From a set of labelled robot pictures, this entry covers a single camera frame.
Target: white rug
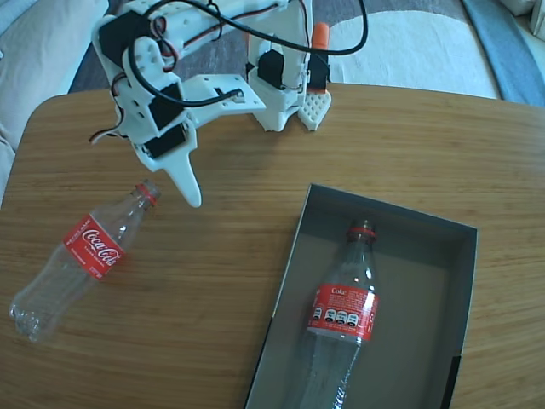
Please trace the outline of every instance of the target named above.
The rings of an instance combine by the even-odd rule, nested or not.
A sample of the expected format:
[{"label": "white rug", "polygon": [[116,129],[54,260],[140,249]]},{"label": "white rug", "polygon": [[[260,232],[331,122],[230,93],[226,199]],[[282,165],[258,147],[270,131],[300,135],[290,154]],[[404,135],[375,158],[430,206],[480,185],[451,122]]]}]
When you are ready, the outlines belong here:
[{"label": "white rug", "polygon": [[[331,81],[430,89],[499,98],[496,80],[473,28],[421,11],[369,16],[369,39],[355,55],[330,57]],[[330,48],[356,44],[361,17],[331,27]]]}]

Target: coca-cola logo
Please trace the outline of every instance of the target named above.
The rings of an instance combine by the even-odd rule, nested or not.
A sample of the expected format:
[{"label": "coca-cola logo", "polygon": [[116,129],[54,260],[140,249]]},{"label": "coca-cola logo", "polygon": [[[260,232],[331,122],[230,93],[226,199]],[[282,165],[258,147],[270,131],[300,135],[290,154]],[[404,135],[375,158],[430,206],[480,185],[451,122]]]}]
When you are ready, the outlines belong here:
[{"label": "coca-cola logo", "polygon": [[108,266],[113,266],[121,254],[116,249],[108,247],[100,238],[100,231],[87,230],[82,234],[82,239],[91,246],[91,250]]},{"label": "coca-cola logo", "polygon": [[341,295],[341,296],[345,296],[345,295],[347,294],[347,292],[344,291],[342,288],[333,288],[333,289],[331,290],[331,293],[332,293],[332,294],[339,294],[339,295]]}]

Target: gray carpet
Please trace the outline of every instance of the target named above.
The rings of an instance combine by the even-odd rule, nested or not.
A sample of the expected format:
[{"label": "gray carpet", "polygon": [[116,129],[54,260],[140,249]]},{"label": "gray carpet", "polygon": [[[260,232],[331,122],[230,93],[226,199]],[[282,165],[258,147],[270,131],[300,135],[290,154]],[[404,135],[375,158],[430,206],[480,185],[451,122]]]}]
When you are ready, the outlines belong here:
[{"label": "gray carpet", "polygon": [[[127,0],[110,0],[109,14],[116,14],[126,2]],[[364,2],[368,14],[392,10],[419,10],[468,21],[461,0],[364,0]],[[323,21],[330,25],[359,15],[358,5],[353,0],[315,0],[313,8],[314,21]],[[182,78],[190,78],[199,73],[243,73],[245,55],[246,47],[242,34],[233,31],[223,36],[220,41],[209,43],[184,58],[175,72]],[[90,47],[70,92],[107,87],[106,76],[95,51]]]},{"label": "gray carpet", "polygon": [[496,0],[463,0],[502,98],[545,107],[545,83],[513,15]]}]

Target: gray box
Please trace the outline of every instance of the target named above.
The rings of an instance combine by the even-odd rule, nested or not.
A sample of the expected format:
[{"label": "gray box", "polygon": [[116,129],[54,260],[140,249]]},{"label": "gray box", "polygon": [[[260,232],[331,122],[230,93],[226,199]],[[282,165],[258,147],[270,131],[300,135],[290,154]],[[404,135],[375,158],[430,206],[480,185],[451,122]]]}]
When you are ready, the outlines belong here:
[{"label": "gray box", "polygon": [[313,297],[353,218],[377,226],[380,302],[343,409],[445,409],[468,322],[477,230],[352,193],[311,185],[245,409],[281,409],[304,356]]}]

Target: orange cap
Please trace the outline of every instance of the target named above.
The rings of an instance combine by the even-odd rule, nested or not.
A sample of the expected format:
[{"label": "orange cap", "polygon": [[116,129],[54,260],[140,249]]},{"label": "orange cap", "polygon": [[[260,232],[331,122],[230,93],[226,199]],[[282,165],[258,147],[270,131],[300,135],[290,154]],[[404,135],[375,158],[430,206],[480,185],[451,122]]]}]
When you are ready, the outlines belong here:
[{"label": "orange cap", "polygon": [[325,23],[314,25],[313,48],[328,49],[330,46],[330,27]]}]

